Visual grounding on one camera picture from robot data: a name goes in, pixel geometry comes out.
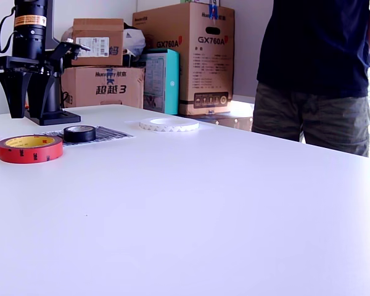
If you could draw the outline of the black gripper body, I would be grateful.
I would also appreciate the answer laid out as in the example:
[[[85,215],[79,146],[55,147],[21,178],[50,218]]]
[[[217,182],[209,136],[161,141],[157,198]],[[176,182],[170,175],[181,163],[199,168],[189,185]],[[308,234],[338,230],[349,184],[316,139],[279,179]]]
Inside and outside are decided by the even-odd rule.
[[[54,73],[53,66],[47,61],[44,55],[35,59],[8,55],[0,56],[0,70],[3,72]]]

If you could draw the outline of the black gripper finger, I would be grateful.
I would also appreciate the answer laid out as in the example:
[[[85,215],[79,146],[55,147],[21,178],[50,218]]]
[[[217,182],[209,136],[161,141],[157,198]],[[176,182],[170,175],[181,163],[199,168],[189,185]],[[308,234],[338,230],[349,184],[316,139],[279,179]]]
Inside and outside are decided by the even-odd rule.
[[[54,77],[51,75],[33,73],[28,83],[28,117],[42,118],[44,114],[54,112],[54,99],[51,88]]]
[[[6,95],[12,118],[23,118],[31,73],[0,73],[0,83]]]

